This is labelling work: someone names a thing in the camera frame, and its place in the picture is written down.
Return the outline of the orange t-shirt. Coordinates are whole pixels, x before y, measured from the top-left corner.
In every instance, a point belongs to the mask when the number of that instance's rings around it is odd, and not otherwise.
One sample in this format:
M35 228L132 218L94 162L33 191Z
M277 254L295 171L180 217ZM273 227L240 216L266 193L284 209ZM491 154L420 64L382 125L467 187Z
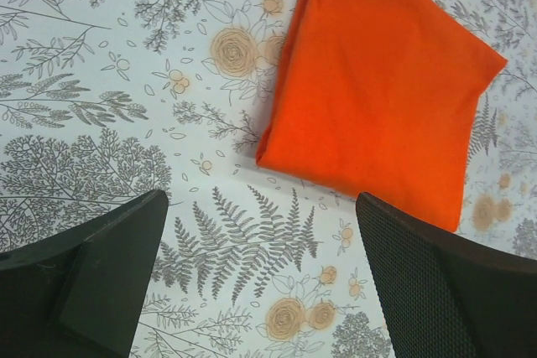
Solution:
M477 103L505 65L432 0L298 0L257 164L455 231Z

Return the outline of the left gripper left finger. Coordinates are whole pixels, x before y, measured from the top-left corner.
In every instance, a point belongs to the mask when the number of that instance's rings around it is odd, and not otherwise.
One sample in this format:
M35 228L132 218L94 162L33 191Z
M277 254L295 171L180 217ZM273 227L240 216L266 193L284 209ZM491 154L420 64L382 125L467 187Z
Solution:
M169 201L152 190L1 255L3 357L127 357Z

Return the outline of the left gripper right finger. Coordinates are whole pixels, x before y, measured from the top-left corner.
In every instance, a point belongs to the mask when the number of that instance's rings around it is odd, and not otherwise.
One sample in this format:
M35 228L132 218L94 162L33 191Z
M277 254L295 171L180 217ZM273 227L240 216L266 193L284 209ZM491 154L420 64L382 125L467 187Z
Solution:
M534 357L536 262L362 193L357 222L398 357Z

